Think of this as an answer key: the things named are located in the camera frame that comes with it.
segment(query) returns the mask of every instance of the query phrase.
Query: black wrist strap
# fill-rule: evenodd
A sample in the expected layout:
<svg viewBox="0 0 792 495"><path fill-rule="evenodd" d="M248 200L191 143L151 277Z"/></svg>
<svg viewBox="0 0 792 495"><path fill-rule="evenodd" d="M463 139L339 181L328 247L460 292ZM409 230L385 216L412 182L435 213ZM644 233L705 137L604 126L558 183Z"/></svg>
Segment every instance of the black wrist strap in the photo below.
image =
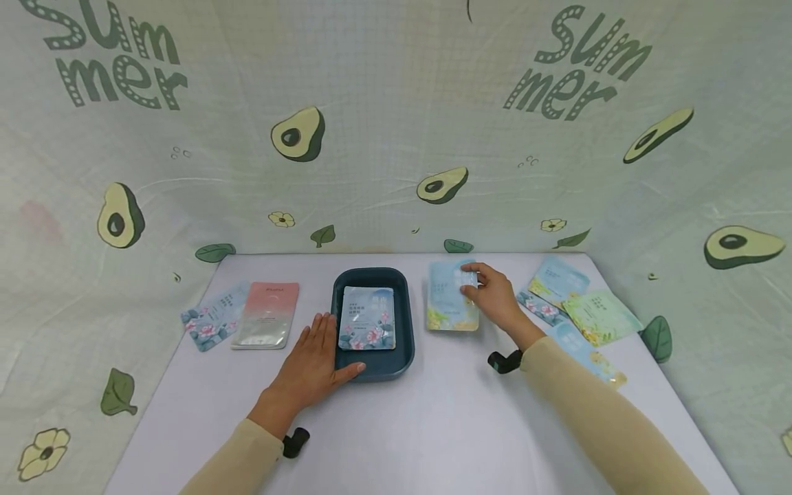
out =
<svg viewBox="0 0 792 495"><path fill-rule="evenodd" d="M508 357L504 357L503 354L499 352L493 352L489 355L489 358L487 358L487 363L493 367L495 371L501 375L505 375L520 367L520 362L522 362L522 360L523 353L517 349L515 352L509 354Z"/></svg>

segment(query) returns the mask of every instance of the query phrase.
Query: pink stain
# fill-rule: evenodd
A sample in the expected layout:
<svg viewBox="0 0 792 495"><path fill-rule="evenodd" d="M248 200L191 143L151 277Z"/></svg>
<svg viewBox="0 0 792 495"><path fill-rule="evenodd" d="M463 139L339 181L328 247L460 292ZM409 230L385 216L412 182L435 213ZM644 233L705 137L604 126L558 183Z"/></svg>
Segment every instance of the pink stain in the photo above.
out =
<svg viewBox="0 0 792 495"><path fill-rule="evenodd" d="M60 223L52 216L47 207L38 201L25 201L25 204L19 208L19 216L38 239L51 243L63 242Z"/></svg>

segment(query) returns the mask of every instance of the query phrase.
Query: right hand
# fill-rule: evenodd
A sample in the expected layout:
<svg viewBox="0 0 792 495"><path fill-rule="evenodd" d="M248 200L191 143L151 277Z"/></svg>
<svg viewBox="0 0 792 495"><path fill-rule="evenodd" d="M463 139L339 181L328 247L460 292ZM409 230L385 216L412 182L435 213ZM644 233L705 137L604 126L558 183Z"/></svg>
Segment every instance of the right hand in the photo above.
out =
<svg viewBox="0 0 792 495"><path fill-rule="evenodd" d="M512 283L501 272L486 263L462 265L464 272L478 274L478 287L463 285L462 293L473 301L492 323L503 329L521 351L530 347L545 333L517 305Z"/></svg>

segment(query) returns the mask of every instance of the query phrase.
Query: dark blue tray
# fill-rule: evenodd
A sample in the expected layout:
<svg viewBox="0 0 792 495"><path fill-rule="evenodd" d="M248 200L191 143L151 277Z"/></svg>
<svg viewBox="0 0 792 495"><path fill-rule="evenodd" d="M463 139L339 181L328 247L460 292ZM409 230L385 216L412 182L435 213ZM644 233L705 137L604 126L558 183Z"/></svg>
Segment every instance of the dark blue tray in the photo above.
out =
<svg viewBox="0 0 792 495"><path fill-rule="evenodd" d="M341 329L341 304L344 287L390 287L394 290L394 319L396 320L396 348L390 351L350 351L336 343L336 369L362 361L366 371L354 382L384 382L396 379L404 373L415 357L413 316L409 311L407 280L394 268L353 268L338 276L333 284L333 305Z"/></svg>

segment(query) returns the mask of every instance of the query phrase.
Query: white tablecloth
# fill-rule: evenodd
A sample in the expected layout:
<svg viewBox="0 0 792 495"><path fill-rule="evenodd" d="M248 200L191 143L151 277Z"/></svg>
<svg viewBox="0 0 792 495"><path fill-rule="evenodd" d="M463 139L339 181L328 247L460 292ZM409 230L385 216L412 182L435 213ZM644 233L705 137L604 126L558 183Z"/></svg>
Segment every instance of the white tablecloth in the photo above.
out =
<svg viewBox="0 0 792 495"><path fill-rule="evenodd" d="M527 283L543 254L475 253L515 284ZM607 285L585 254L565 260ZM294 426L311 438L295 460L282 459L268 495L480 495L611 493L559 419L518 371L498 375L486 363L514 344L482 316L473 333L425 329L428 264L441 254L243 255L226 258L204 298L240 281L299 282L291 337L280 351L232 351L226 340L198 352L180 343L113 475L110 495L177 493L226 441L274 378L303 326L330 308L344 270L389 266L409 284L416 355L403 376L353 383L302 413ZM173 319L178 323L178 312ZM535 322L546 327L537 318ZM737 493L638 335L602 348L628 377L620 390L666 435L704 485ZM652 452L642 452L651 456Z"/></svg>

